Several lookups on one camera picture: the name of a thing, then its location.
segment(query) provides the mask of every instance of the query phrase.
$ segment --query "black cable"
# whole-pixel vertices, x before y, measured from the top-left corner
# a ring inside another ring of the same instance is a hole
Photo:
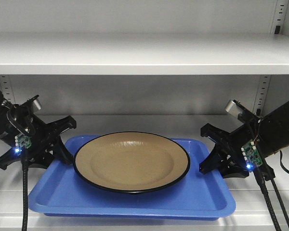
[[[266,185],[265,185],[265,180],[264,180],[263,174],[262,174],[262,172],[260,171],[260,169],[258,167],[256,167],[253,170],[253,173],[254,173],[255,179],[256,179],[256,181],[257,181],[257,183],[258,183],[258,185],[259,185],[259,187],[261,189],[261,192],[262,192],[262,194],[264,196],[264,200],[266,202],[266,206],[268,207],[268,210],[269,210],[272,222],[274,224],[275,230],[276,231],[281,231],[281,228],[279,226],[277,217],[275,215],[275,212],[274,212],[274,209],[273,209],[270,197],[269,197],[268,189],[266,188]]]
[[[252,138],[253,140],[256,139],[255,133],[253,132],[253,130],[252,130],[251,126],[250,126],[250,123],[247,121],[245,124],[246,124],[246,126],[248,127],[248,129],[249,129],[249,131],[250,131],[251,138]],[[263,156],[262,156],[262,154],[261,154],[261,151],[260,151],[260,150],[258,150],[258,151],[259,151],[259,154],[260,154],[261,159],[264,160],[264,158],[263,158]],[[268,174],[269,174],[270,179],[273,179],[273,177],[272,177],[272,175],[271,175],[271,173],[270,173],[270,171],[269,171],[269,167],[267,167],[267,172],[268,172]],[[264,199],[265,199],[265,202],[266,202],[268,211],[269,211],[269,213],[270,213],[270,216],[271,216],[273,225],[274,225],[274,227],[275,227],[275,230],[276,230],[276,231],[281,231],[280,225],[279,225],[278,220],[277,220],[277,218],[276,218],[276,214],[275,214],[275,212],[274,212],[274,209],[273,209],[273,206],[272,206],[270,197],[269,197],[268,190],[267,190],[267,188],[266,188],[266,186],[265,186],[265,180],[264,180],[264,178],[263,178],[263,174],[262,174],[262,172],[260,171],[260,169],[259,169],[258,167],[256,167],[256,168],[254,169],[254,176],[255,176],[256,181],[257,181],[257,183],[258,183],[258,185],[259,185],[259,187],[260,187],[260,189],[261,189],[261,192],[262,192],[262,194],[263,194],[263,196],[264,196]]]
[[[279,151],[280,152],[280,159],[279,159],[279,162],[280,162],[280,166],[281,166],[281,168],[285,171],[285,172],[287,172],[288,174],[289,174],[289,170],[284,166],[284,164],[281,162],[281,159],[283,158],[283,152],[280,150]]]
[[[24,148],[22,152],[22,170],[23,170],[23,225],[21,230],[27,231],[28,223],[28,169],[29,169],[29,160],[27,149]]]
[[[260,137],[260,133],[259,133],[260,124],[259,124],[259,126],[258,126],[258,136],[259,136],[259,137]],[[254,133],[253,133],[253,131],[252,131],[252,129],[251,129],[250,124],[248,124],[248,127],[249,127],[249,129],[250,129],[250,132],[251,132],[252,136],[254,136]],[[287,211],[286,211],[286,208],[285,208],[283,199],[281,198],[281,195],[280,195],[280,193],[279,193],[279,190],[278,190],[278,188],[277,188],[277,186],[276,186],[276,183],[275,183],[275,181],[274,181],[274,177],[273,177],[272,174],[271,174],[271,170],[269,169],[269,166],[268,166],[265,158],[264,158],[263,155],[262,155],[262,151],[261,151],[260,146],[259,146],[258,144],[257,144],[256,146],[257,146],[257,149],[258,149],[260,158],[261,158],[261,160],[262,160],[262,162],[263,162],[263,165],[264,165],[264,167],[265,167],[265,169],[266,169],[266,171],[267,171],[267,173],[268,173],[268,176],[269,176],[269,179],[270,179],[270,181],[271,181],[271,184],[273,185],[273,188],[274,188],[275,194],[276,194],[276,196],[277,196],[279,205],[280,205],[280,207],[281,207],[281,210],[282,210],[282,212],[283,212],[284,218],[285,218],[286,223],[287,223],[288,228],[289,228],[289,216],[288,216],[288,214],[287,214]]]

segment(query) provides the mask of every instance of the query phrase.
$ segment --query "brown plate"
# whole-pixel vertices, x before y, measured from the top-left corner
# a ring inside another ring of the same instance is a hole
[[[87,182],[109,191],[144,193],[182,179],[190,167],[185,149],[151,133],[118,132],[83,145],[74,157],[75,171]]]

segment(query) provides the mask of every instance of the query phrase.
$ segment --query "white shelf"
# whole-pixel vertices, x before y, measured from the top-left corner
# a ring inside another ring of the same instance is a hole
[[[289,37],[0,33],[0,74],[289,74]]]
[[[62,116],[40,116],[45,122],[62,118]],[[228,115],[94,115],[74,116],[78,128],[63,134],[63,140],[76,135],[103,135],[110,132],[138,130],[152,132],[173,138],[191,138],[204,142],[211,150],[213,142],[200,137],[200,128],[206,123],[232,131],[241,123]],[[8,150],[0,141],[0,155]],[[279,166],[279,157],[267,158],[274,168],[276,184],[283,197],[289,214],[289,175]],[[284,164],[289,168],[289,147],[284,149]],[[38,182],[43,169],[30,169],[29,189]],[[0,169],[0,230],[19,230],[22,223],[22,180],[19,162],[10,165],[6,171]],[[275,230],[267,211],[263,196],[253,176],[246,179],[226,179],[236,201],[235,212],[217,221],[133,219],[133,218],[80,218],[47,217],[44,214],[29,211],[29,230],[104,230],[104,231],[273,231]],[[283,230],[287,230],[281,209],[272,186],[267,184],[273,207]]]

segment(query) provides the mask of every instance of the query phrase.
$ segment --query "circuit board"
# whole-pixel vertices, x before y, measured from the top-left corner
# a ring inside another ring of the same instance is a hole
[[[31,144],[31,139],[28,136],[25,136],[21,133],[15,136],[16,147],[25,147],[26,149],[28,149],[29,147],[31,147]]]
[[[263,164],[260,154],[253,140],[250,140],[246,144],[244,144],[241,148],[241,151],[247,165],[252,164],[254,167],[259,167]]]

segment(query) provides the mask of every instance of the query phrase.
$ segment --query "plastic tray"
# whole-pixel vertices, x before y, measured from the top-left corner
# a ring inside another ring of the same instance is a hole
[[[66,142],[75,153],[97,136],[76,136]],[[96,188],[81,179],[72,165],[54,160],[29,195],[29,208],[48,216],[101,216],[216,220],[232,214],[236,203],[220,173],[206,175],[198,166],[209,154],[190,139],[173,139],[189,153],[191,167],[178,183],[155,192],[125,194]]]

